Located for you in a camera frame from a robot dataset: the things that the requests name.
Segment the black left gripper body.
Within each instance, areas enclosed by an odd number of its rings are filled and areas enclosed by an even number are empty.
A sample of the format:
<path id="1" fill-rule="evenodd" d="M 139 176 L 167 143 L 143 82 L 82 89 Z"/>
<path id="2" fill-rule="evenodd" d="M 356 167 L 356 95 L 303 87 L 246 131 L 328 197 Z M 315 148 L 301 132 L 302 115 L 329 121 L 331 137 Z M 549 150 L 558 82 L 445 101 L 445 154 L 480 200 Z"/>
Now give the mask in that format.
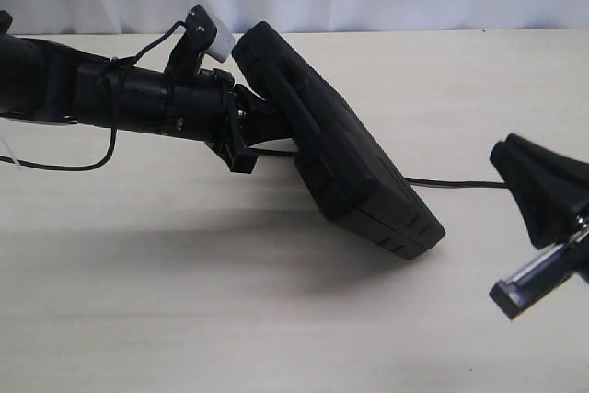
<path id="1" fill-rule="evenodd" d="M 203 69 L 181 82 L 169 73 L 134 68 L 118 99 L 120 130 L 214 143 L 226 133 L 231 74 Z"/>

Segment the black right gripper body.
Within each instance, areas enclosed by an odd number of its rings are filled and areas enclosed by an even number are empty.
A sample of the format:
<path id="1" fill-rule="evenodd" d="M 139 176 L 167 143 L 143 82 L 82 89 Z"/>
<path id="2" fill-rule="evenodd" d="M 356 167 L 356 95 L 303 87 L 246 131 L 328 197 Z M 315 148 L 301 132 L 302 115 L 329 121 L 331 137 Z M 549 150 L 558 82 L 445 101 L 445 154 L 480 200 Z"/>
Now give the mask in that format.
<path id="1" fill-rule="evenodd" d="M 555 291 L 572 276 L 588 283 L 588 223 L 561 242 L 545 246 L 528 263 L 497 281 L 489 298 L 510 320 Z"/>

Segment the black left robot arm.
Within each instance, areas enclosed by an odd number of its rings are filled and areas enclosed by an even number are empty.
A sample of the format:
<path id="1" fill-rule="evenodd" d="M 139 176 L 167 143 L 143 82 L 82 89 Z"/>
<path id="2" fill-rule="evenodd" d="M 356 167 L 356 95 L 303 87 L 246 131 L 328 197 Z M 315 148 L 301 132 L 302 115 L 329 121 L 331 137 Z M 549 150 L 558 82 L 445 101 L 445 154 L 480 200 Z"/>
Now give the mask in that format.
<path id="1" fill-rule="evenodd" d="M 64 44 L 17 37 L 13 18 L 1 13 L 1 116 L 45 125 L 107 128 L 104 157 L 80 166 L 48 165 L 14 154 L 4 163 L 60 172 L 105 166 L 120 131 L 205 143 L 234 173 L 249 173 L 269 150 L 264 142 L 288 139 L 284 113 L 235 82 L 227 71 L 202 67 L 209 56 L 224 62 L 235 46 L 225 25 L 196 5 L 161 37 L 127 57 L 105 57 Z"/>

